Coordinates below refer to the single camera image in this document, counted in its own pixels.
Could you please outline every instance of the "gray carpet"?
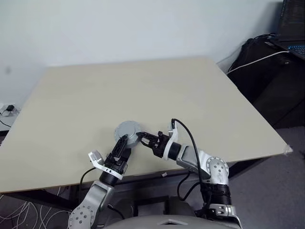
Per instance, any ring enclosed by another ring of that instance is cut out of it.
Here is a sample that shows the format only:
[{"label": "gray carpet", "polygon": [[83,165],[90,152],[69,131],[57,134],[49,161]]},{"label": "gray carpet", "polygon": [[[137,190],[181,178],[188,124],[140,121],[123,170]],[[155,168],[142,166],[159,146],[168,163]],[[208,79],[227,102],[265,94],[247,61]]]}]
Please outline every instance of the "gray carpet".
[{"label": "gray carpet", "polygon": [[[294,149],[288,156],[275,156],[265,160],[251,170],[230,180],[233,204],[241,219],[244,229],[305,229],[305,128],[296,127],[278,130],[282,138]],[[113,197],[113,203],[121,198],[150,198],[163,195],[176,195],[176,186],[180,177],[169,179],[166,186],[153,185],[141,189],[128,190],[119,188]],[[185,193],[195,182],[187,181],[182,185]],[[196,188],[187,202],[199,209],[202,205],[199,190]],[[7,216],[19,207],[23,201],[4,196],[0,200],[0,216]],[[143,206],[139,215],[162,214],[163,205]],[[49,221],[49,229],[67,228],[67,213],[59,213]],[[30,208],[25,222],[20,229],[31,229],[36,220],[34,208]],[[17,219],[5,220],[1,229],[10,229]]]}]

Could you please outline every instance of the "table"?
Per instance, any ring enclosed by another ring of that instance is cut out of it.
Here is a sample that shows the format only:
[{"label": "table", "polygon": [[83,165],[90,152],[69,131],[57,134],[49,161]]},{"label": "table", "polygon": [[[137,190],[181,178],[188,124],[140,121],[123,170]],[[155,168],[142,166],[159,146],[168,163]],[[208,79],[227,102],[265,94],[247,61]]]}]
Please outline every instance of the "table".
[{"label": "table", "polygon": [[[88,153],[106,156],[121,122],[156,134],[166,133],[171,118],[189,127],[199,148],[227,162],[292,151],[208,58],[50,67],[0,148],[0,192],[78,184],[92,167]],[[179,139],[191,143],[182,127]],[[141,145],[128,165],[126,176],[180,168]]]}]

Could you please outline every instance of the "blue keyboard light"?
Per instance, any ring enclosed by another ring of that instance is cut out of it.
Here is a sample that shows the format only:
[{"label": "blue keyboard light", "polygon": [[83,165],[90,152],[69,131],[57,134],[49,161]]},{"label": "blue keyboard light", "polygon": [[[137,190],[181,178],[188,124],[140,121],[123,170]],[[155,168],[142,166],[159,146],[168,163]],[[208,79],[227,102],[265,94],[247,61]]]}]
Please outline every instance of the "blue keyboard light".
[{"label": "blue keyboard light", "polygon": [[288,49],[297,52],[298,54],[305,56],[305,45],[290,45]]}]

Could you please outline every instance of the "laptop screen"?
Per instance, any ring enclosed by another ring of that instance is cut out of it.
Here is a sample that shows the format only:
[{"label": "laptop screen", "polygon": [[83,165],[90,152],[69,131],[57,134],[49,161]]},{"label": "laptop screen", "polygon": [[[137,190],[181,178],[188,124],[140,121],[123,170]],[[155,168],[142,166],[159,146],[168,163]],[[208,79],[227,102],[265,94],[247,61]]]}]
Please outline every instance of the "laptop screen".
[{"label": "laptop screen", "polygon": [[279,23],[279,40],[305,39],[305,0],[284,0]]}]

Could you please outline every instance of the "gray disk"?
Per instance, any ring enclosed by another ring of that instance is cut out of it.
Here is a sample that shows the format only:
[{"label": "gray disk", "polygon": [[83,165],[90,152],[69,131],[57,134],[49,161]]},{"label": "gray disk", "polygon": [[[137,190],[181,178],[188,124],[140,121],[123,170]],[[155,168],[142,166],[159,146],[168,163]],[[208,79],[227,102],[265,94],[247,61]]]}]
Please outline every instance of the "gray disk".
[{"label": "gray disk", "polygon": [[127,148],[136,146],[139,142],[137,132],[141,132],[140,124],[135,121],[122,122],[114,131],[114,139],[117,142],[121,137],[128,134]]}]

